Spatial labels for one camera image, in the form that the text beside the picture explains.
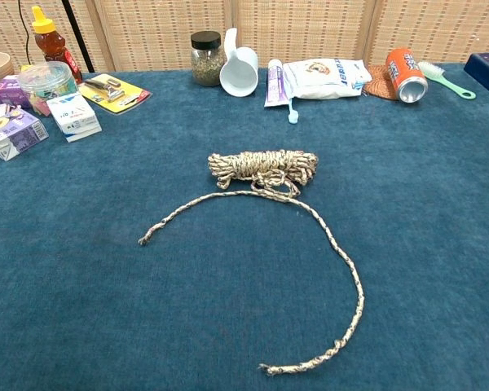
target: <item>woven coaster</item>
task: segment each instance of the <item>woven coaster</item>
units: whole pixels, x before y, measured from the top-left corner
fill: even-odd
[[[366,93],[384,99],[398,100],[385,65],[372,65],[368,67],[368,71],[373,80],[364,86]]]

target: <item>black jar lid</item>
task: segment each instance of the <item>black jar lid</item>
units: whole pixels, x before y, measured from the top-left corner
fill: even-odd
[[[221,34],[217,31],[198,31],[190,36],[192,47],[200,51],[217,49],[221,46]]]

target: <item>glass jar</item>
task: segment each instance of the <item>glass jar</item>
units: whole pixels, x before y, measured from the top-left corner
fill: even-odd
[[[192,74],[202,86],[217,86],[219,73],[225,64],[221,34],[217,31],[199,31],[190,36],[192,42]]]

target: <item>rope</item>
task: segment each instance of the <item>rope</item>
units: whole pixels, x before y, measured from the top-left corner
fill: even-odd
[[[297,186],[293,182],[301,183],[303,186],[313,178],[317,166],[317,156],[305,152],[292,151],[277,151],[277,152],[242,152],[234,156],[220,156],[213,154],[209,157],[209,167],[212,175],[218,177],[218,187],[227,189],[232,179],[251,180],[252,191],[227,191],[210,193],[198,197],[185,205],[175,209],[167,217],[152,226],[144,237],[139,239],[140,245],[145,245],[151,239],[155,231],[163,228],[168,222],[173,220],[181,212],[191,208],[192,206],[215,197],[228,196],[256,196],[267,198],[283,203],[294,204],[305,209],[315,220],[320,224],[321,228],[326,233],[328,241],[333,250],[339,254],[346,265],[350,268],[351,276],[357,289],[357,305],[355,313],[351,319],[350,326],[346,329],[344,335],[335,340],[333,347],[327,349],[323,354],[312,358],[306,362],[300,362],[295,365],[267,365],[259,364],[259,368],[263,369],[268,375],[279,375],[282,373],[299,373],[308,371],[328,361],[338,351],[346,346],[347,342],[353,335],[359,320],[362,316],[364,308],[364,293],[362,284],[360,283],[359,274],[355,268],[355,264],[351,258],[342,250],[337,241],[333,237],[332,232],[324,222],[323,218],[309,205],[296,200],[294,197],[300,194]],[[285,185],[288,187],[288,192],[277,191],[273,187]]]

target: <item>clear plastic tub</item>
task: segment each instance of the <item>clear plastic tub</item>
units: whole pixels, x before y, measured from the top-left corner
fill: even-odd
[[[51,114],[47,100],[78,92],[71,68],[60,61],[47,61],[29,67],[18,75],[18,84],[34,111],[45,116]]]

